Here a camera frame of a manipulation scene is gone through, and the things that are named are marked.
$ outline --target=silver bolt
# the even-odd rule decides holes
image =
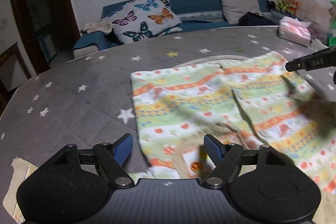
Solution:
[[[127,186],[132,183],[132,181],[129,178],[126,177],[120,177],[115,180],[115,183],[120,186]]]
[[[211,177],[211,178],[208,178],[206,182],[212,186],[218,186],[223,183],[223,180],[221,178]]]

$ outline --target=black bag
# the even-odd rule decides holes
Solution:
[[[264,25],[276,25],[270,20],[262,17],[258,14],[247,12],[239,19],[239,26],[264,26]]]

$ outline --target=blue sofa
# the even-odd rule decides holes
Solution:
[[[102,18],[111,16],[115,9],[127,2],[123,1],[103,7]],[[270,12],[267,8],[267,0],[258,0],[258,2],[261,12]],[[228,24],[224,20],[221,0],[170,0],[170,4],[172,11],[182,21],[179,27],[183,29],[183,32],[237,26],[236,24]],[[79,55],[87,55],[88,53],[83,49],[93,45],[97,48],[95,51],[101,51],[121,44],[115,37],[106,37],[101,32],[84,34],[73,47],[75,58],[79,58]]]

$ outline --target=white logo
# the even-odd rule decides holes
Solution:
[[[169,187],[169,186],[173,185],[173,183],[170,182],[170,181],[166,181],[165,183],[163,183],[163,185]]]

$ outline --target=tissue box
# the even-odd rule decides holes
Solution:
[[[307,28],[310,24],[311,22],[300,22],[297,19],[283,17],[279,24],[279,37],[308,47],[310,32]]]

